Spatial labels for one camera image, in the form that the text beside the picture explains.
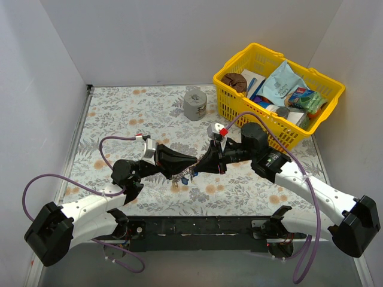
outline yellow plastic basket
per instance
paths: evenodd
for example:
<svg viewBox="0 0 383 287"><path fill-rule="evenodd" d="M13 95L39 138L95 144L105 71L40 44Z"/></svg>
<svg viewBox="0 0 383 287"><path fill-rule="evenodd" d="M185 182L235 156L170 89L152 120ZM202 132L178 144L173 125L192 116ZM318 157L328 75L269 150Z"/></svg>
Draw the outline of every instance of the yellow plastic basket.
<svg viewBox="0 0 383 287"><path fill-rule="evenodd" d="M217 87L218 112L228 120L233 120L242 112L254 112L263 117L263 121L288 148L292 149L303 138L312 135L322 121L324 121L338 104L339 96L344 92L345 86L313 68L304 68L290 60L288 64L295 74L301 76L311 90L318 91L327 99L326 105L321 109L321 114L310 120L307 130L303 130L276 113L269 112L246 98L245 93L237 93L233 88L221 82L227 73L241 73L244 69L268 77L286 58L282 53L274 52L260 44L252 43L243 51L234 55L223 68L214 75L213 83ZM241 127L249 121L258 122L251 115L241 117L236 125ZM270 146L282 151L281 147L269 136Z"/></svg>

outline green package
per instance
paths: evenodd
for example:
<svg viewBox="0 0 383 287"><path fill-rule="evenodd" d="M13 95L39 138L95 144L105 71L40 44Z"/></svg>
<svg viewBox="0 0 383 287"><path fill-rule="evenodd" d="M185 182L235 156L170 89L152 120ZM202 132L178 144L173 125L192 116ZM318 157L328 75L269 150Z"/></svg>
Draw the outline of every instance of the green package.
<svg viewBox="0 0 383 287"><path fill-rule="evenodd" d="M315 114L325 103L327 103L327 100L319 92L307 88L297 88L288 99L290 106L302 109L310 114Z"/></svg>

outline white wall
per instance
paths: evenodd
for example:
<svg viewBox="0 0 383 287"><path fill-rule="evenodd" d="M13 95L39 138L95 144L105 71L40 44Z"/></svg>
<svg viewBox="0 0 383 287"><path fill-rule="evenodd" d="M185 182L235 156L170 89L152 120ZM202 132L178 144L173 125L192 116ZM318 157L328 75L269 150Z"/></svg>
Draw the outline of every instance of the white wall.
<svg viewBox="0 0 383 287"><path fill-rule="evenodd" d="M341 0L41 0L87 84L211 83L259 42L306 66Z"/></svg>
<svg viewBox="0 0 383 287"><path fill-rule="evenodd" d="M32 251L22 192L40 173L61 173L86 86L38 0L0 0L0 286L23 286ZM32 186L36 216L58 182Z"/></svg>
<svg viewBox="0 0 383 287"><path fill-rule="evenodd" d="M316 132L331 183L373 198L383 223L383 2L344 0L310 66L346 86ZM381 231L365 251L375 286L383 286Z"/></svg>

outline floral mat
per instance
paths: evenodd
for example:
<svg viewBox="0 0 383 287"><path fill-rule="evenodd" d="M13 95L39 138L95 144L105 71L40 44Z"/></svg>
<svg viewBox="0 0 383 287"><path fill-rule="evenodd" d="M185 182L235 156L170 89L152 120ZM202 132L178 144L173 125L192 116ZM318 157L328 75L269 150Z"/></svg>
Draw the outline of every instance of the floral mat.
<svg viewBox="0 0 383 287"><path fill-rule="evenodd" d="M206 116L190 121L183 114L185 92L200 88L208 97ZM210 123L227 124L217 112L214 86L156 86L95 88L87 119L71 171L71 179L96 190L110 182L111 171L98 152L104 136L151 138L184 154L201 156L207 150L206 129ZM233 126L229 136L240 140L239 128ZM104 153L113 164L118 159L139 160L142 141L104 142ZM324 180L322 167L311 138L304 139L293 150L305 168ZM140 195L120 209L127 215L271 215L281 205L301 210L312 205L285 188L257 176L250 162L230 164L225 175L201 173L188 185L157 174L142 180ZM87 191L71 184L63 202L87 196Z"/></svg>

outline purple cable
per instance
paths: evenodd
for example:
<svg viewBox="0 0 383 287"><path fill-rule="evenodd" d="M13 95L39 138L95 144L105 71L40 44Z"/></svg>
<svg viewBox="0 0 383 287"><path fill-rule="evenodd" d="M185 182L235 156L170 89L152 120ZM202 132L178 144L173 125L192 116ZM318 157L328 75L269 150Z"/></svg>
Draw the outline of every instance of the purple cable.
<svg viewBox="0 0 383 287"><path fill-rule="evenodd" d="M239 119L241 118L243 115L252 115L253 117L256 117L257 120L259 120L259 122L263 125L263 127L268 131L268 133L271 135L271 137L275 140L275 142L278 143L278 145L281 146L281 148L296 162L298 168L300 169L300 171L302 172L303 175L306 175L307 176L307 173L305 171L305 168L302 166L302 164L300 163L300 161L298 160L298 158L295 157L295 155L293 155L291 153L291 151L289 151L280 141L279 139L272 133L272 131L268 128L268 126L263 122L263 120L255 113L253 112L242 112L240 113L239 115L237 115L234 120L229 123L227 126L226 126L226 130L229 130L231 128L231 126ZM308 271L310 270L311 268L311 265L314 261L314 258L317 254L317 250L318 250L318 247L319 247L319 239L320 239L320 234L321 234L321 215L320 215L320 210L319 210L319 202L317 200L317 196L315 195L315 191L314 191L314 188L311 184L311 181L310 181L310 178L307 177L306 178L306 182L307 182L307 185L310 189L310 192L311 192L311 196L312 196L312 201L314 202L314 207L315 207L315 213L317 214L317 230L316 230L316 233L315 233L315 243L314 243L314 248L311 252L311 255L310 255L310 258L309 258L309 261L307 262L307 265L304 269L304 271L302 272L302 275L300 275L300 277L297 279L297 275L298 275L298 271L299 271L299 267L302 265L302 262L303 260L305 259L309 249L306 248L304 251L303 251L303 255L299 258L299 261L297 263L297 266L295 268L295 271L294 271L294 274L293 274L293 282L294 284L299 284L300 282L302 282L302 280L306 277Z"/></svg>
<svg viewBox="0 0 383 287"><path fill-rule="evenodd" d="M45 177L60 178L60 179L63 179L63 180L65 180L65 181L70 182L71 184L74 184L74 185L76 185L76 186L78 186L78 187L81 187L81 188L83 188L83 189L85 189L85 190L87 190L87 191L89 191L89 192L91 192L91 193L94 193L94 194L96 194L96 195L98 195L98 196L102 196L102 195L103 195L102 193L100 193L100 192L98 192L98 191L91 190L89 187L86 187L86 186L84 186L84 185L82 185L82 184L79 184L78 182L75 182L75 181L73 181L72 179L66 178L65 176L62 176L62 175L56 175L56 174L54 174L54 173L46 173L46 174L44 174L44 175L36 176L36 177L33 178L31 181L29 181L28 184L25 186L25 189L24 189L24 192L23 192L23 197L22 197L22 204L23 204L23 210L24 210L24 213L25 213L26 217L28 217L29 220L31 220L31 221L33 221L34 218L29 214L29 212L28 212L28 210L27 210L27 208L26 208L26 193L27 193L27 191L28 191L28 188L30 187L30 185L31 185L33 182L35 182L35 181L36 181L37 179L39 179L39 178L45 178ZM124 191L125 191L125 188L123 188L123 189L122 189L120 192L118 192L118 193L114 193L114 194L104 194L104 196L106 196L106 197L119 196L120 194L123 194ZM133 273L141 273L142 271L144 271L144 269L145 269L145 263L144 263L144 260L143 260L140 256L134 254L134 253L131 252L131 251L125 250L125 249L123 249L123 248L120 248L120 247L118 247L118 246L114 246L114 245L112 245L112 244L104 243L104 242L101 242L100 240L97 240L97 239L92 239L92 240L93 240L94 242L100 243L100 244L102 244L102 245L106 245L106 246L110 246L110 247L112 247L112 248L116 248L116 249L118 249L118 250L122 250L123 252L125 252L125 253L127 253L127 254L130 254L130 255L132 255L132 256L134 256L135 258L137 258L137 259L142 263L142 269L140 269L140 270L135 270L135 269L133 269L132 267L129 267L128 265L126 265L125 263L120 262L120 261L118 261L118 260L115 260L115 262L116 262L117 264L121 265L122 267L125 267L126 269L128 269L129 271L131 271L131 272L133 272Z"/></svg>
<svg viewBox="0 0 383 287"><path fill-rule="evenodd" d="M112 165L109 163L109 161L107 160L107 158L104 156L104 152L102 151L102 144L105 140L107 139L120 139L122 141L135 141L136 137L131 137L131 138L124 138L122 136L106 136L104 137L101 141L100 141L100 145L99 145L99 150L100 150L100 154L101 154L101 157L102 159L105 161L105 163L110 167L110 169L113 170L113 167Z"/></svg>
<svg viewBox="0 0 383 287"><path fill-rule="evenodd" d="M133 273L141 273L141 272L143 272L143 271L145 270L145 262L144 262L144 259L142 259L141 256L139 256L139 255L137 255L137 254L135 254L135 253L133 253L133 252L131 252L131 251L129 251L129 250L123 249L123 248L121 248L121 247L118 247L118 246L116 246L116 245L112 245L112 244L109 244L109 243L106 243L106 242L102 242L102 241L97 240L97 239L92 239L92 241L97 242L97 243L99 243L99 244L101 244L101 245L105 245L105 246L108 246L108 247L115 248L115 249L117 249L117 250L120 250L120 251L122 251L122 252L125 252L125 253L127 253L127 254L129 254L129 255L131 255L131 256L137 258L137 259L139 260L139 262L141 262L141 264L142 264L142 268L139 269L139 270L137 270L137 269L133 269L132 267L128 266L127 264L125 264L125 263L123 263L123 262L121 262L121 261L119 261L119 260L116 260L116 259L114 259L114 258L109 258L109 257L108 257L108 259L110 259L110 260L112 260L112 261L114 260L114 262L116 262L118 265L121 265L122 267L128 269L129 271L131 271L131 272L133 272Z"/></svg>
<svg viewBox="0 0 383 287"><path fill-rule="evenodd" d="M22 197L22 204L23 204L23 210L24 210L24 213L26 215L26 217L28 217L31 221L34 220L33 217L31 217L31 215L29 214L28 210L26 209L26 203L25 203L25 198L26 198L26 192L28 191L28 188L30 187L31 184L33 184L37 179L40 179L40 178L46 178L46 177L52 177L52 178L60 178L60 179L63 179L64 181L68 181L70 182L71 184L74 184L80 188L83 188L84 190L86 191L89 191L90 193L94 193L96 194L97 196L106 196L106 197L112 197L112 196L119 196L120 194L123 194L125 192L125 188L123 188L121 191L117 192L117 193L113 193L113 194L103 194L103 193L100 193L99 191L95 191L95 190L92 190L90 189L89 187L86 187L85 185L82 185L82 184L79 184L78 182L75 182L73 181L72 179L69 179L69 178L66 178L65 176L62 176L62 175L56 175L54 173L46 173L46 174L43 174L43 175L39 175L39 176L36 176L35 178L33 178L31 181L28 182L28 184L26 185L25 189L24 189L24 192L23 192L23 197Z"/></svg>

